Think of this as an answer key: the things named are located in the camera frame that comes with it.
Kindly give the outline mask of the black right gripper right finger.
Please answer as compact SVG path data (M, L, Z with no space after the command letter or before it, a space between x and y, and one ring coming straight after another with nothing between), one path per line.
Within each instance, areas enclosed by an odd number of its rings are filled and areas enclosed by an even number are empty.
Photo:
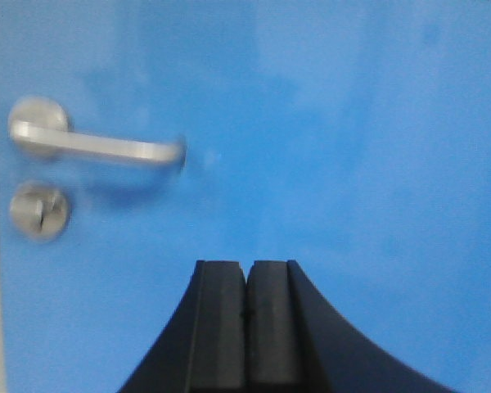
M365 337L300 265L257 260L247 279L251 392L446 392Z

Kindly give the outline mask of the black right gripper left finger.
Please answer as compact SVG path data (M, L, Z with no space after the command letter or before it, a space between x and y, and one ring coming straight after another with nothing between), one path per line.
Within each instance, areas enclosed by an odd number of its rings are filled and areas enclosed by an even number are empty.
M233 261L196 263L173 316L122 392L244 392L246 283Z

